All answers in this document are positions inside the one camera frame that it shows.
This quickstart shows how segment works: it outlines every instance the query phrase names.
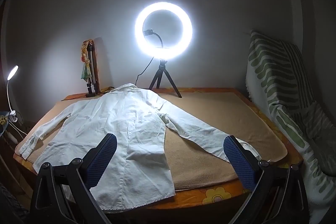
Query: blue gripper pad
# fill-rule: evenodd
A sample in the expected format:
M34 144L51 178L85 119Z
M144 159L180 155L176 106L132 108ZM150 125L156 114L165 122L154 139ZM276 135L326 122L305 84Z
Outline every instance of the blue gripper pad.
M116 149L117 138L109 133L84 156L80 173L88 189L97 186Z
M254 190L260 178L258 160L251 151L244 149L234 136L227 136L223 144L224 153L245 189Z

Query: black tripod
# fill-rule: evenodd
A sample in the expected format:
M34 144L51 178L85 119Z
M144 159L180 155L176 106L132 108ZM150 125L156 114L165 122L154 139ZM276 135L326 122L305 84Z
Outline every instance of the black tripod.
M161 60L160 61L159 69L157 70L156 74L154 75L154 78L152 80L151 85L149 86L149 89L152 90L152 88L153 88L156 80L157 80L156 88L159 89L160 88L161 79L162 79L162 74L165 73L165 75L167 76L170 84L173 86L175 92L177 93L178 97L182 98L181 93L177 89L174 81L172 80L172 78L170 77L169 73L166 70L166 63L167 63L166 60Z

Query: metal bolt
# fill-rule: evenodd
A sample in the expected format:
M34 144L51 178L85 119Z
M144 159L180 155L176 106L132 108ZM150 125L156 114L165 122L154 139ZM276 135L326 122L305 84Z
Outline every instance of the metal bolt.
M261 160L259 162L259 165L261 165L262 167L267 167L267 166L269 166L269 163L266 160Z
M42 164L43 169L47 169L49 166L50 166L50 163L48 163L48 162L45 162L45 163Z
M71 161L72 164L75 164L75 165L78 165L82 162L82 159L81 158L75 158Z
M291 168L295 171L298 171L299 167L296 164L292 164Z

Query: beige blanket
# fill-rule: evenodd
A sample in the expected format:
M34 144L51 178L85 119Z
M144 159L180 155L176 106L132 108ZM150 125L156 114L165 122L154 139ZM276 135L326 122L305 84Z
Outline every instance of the beige blanket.
M159 94L191 115L209 125L251 144L265 160L278 161L287 155L284 144L273 131L234 93L182 93ZM34 126L28 136L18 144L15 153L26 139L41 125L57 116L68 105L87 98L61 101ZM60 130L63 122L38 141L28 160L34 162L49 141ZM181 138L166 128L164 150L176 190L192 189L235 179L231 164L221 160L192 141Z

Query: shirt sleeve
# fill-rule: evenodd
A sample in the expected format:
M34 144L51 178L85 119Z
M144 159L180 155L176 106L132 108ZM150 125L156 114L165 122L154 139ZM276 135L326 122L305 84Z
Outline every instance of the shirt sleeve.
M168 128L177 132L181 137L198 144L214 156L229 161L223 150L224 139L229 136L228 134L197 119L161 97L152 100L152 104ZM243 148L251 151L256 158L260 159L259 153L250 144L240 139L237 140Z
M51 119L49 122L42 124L37 130L26 140L23 146L20 148L19 153L26 160L35 148L38 139L43 140L44 136L51 132L63 119L69 118L82 110L88 100L78 101L69 105L59 115Z

